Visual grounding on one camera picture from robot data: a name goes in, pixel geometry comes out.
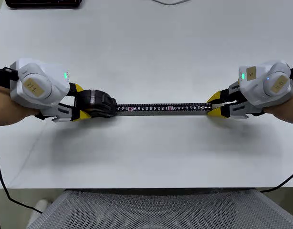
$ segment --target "floor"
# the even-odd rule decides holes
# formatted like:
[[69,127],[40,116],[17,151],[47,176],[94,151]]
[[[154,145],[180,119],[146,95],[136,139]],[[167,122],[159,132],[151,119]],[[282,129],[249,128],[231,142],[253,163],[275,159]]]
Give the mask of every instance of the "floor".
[[[27,205],[34,206],[40,199],[54,201],[63,189],[12,189],[10,195]],[[282,208],[293,215],[293,188],[281,188],[266,194],[269,198],[279,204]],[[2,229],[25,229],[31,211],[7,200],[2,189],[0,189],[0,224]]]

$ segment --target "tape measure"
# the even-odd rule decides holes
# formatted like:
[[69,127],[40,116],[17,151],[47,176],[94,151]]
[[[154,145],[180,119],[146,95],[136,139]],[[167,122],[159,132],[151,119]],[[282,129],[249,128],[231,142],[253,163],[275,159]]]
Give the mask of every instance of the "tape measure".
[[122,116],[141,115],[206,115],[211,104],[117,104],[116,114]]
[[109,94],[98,90],[78,92],[74,106],[91,117],[150,116],[150,115],[206,115],[212,110],[208,103],[185,104],[117,104]]

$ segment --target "black cable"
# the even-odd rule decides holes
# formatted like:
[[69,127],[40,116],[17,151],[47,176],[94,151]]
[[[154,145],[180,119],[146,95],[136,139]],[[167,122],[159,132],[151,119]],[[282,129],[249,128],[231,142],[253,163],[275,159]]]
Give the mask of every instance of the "black cable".
[[264,192],[272,192],[272,191],[275,191],[275,190],[279,189],[280,187],[282,187],[283,185],[285,185],[287,182],[289,182],[289,180],[291,180],[292,178],[293,178],[293,174],[290,175],[290,177],[287,178],[287,179],[286,179],[284,182],[282,182],[280,185],[278,185],[278,186],[276,186],[276,187],[273,187],[273,188],[271,188],[271,189],[263,190],[263,191],[261,191],[261,192],[264,193]]
[[38,213],[41,213],[41,214],[42,214],[42,212],[39,211],[39,210],[37,210],[36,208],[33,208],[33,207],[28,206],[28,205],[22,204],[22,203],[20,203],[20,202],[14,200],[14,199],[12,199],[12,198],[10,197],[10,194],[9,194],[9,192],[8,192],[8,189],[7,189],[7,187],[5,186],[4,181],[3,181],[3,178],[2,178],[1,169],[0,169],[0,182],[1,182],[1,184],[2,184],[2,187],[3,187],[4,191],[5,191],[5,194],[7,195],[8,199],[9,199],[10,201],[14,202],[15,204],[21,205],[21,206],[23,206],[23,207],[25,207],[25,208],[29,208],[29,209],[32,209],[32,210],[34,210],[34,211],[37,211]]
[[157,3],[165,5],[165,6],[174,6],[174,5],[185,3],[185,2],[191,1],[191,0],[182,0],[182,1],[174,2],[174,3],[165,3],[165,2],[162,2],[162,1],[158,1],[158,0],[151,0],[151,1],[157,2]]

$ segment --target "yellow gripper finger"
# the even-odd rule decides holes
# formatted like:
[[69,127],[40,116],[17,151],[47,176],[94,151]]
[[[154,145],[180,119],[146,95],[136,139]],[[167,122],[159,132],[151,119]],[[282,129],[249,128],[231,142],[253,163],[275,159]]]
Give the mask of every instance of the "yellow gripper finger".
[[207,103],[211,103],[211,101],[216,100],[216,99],[220,99],[221,96],[221,91],[216,92],[208,101]]
[[80,120],[84,120],[84,119],[88,119],[88,118],[91,118],[91,116],[86,113],[85,111],[81,111],[79,112],[79,117],[73,117],[73,122],[76,122],[76,121],[80,121]]
[[80,85],[78,85],[78,84],[75,84],[75,88],[76,88],[76,91],[77,91],[77,92],[81,92],[81,91],[84,90],[84,89],[83,89]]
[[225,116],[225,114],[222,114],[221,107],[217,107],[213,109],[212,111],[209,111],[207,115],[210,117],[228,118]]

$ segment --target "gray mesh chair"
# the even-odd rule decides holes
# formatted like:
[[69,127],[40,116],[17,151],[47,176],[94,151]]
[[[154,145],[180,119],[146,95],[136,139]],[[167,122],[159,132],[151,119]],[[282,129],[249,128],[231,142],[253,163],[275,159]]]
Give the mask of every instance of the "gray mesh chair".
[[293,229],[255,189],[67,190],[28,229]]

